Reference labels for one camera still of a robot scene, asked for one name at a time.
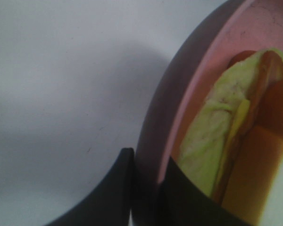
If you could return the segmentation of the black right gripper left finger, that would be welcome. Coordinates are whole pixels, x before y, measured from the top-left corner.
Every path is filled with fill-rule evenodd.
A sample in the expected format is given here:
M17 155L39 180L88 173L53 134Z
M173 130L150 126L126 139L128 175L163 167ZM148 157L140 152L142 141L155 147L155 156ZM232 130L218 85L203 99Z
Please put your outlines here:
M96 188L75 207L48 225L129 225L133 170L134 150L123 148Z

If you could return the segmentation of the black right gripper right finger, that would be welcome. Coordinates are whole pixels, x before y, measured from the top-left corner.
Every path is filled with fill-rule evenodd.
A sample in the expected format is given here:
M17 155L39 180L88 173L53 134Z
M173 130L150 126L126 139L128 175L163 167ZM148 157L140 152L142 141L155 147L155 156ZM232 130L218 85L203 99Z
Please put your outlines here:
M209 199L170 158L160 187L158 226L247 226Z

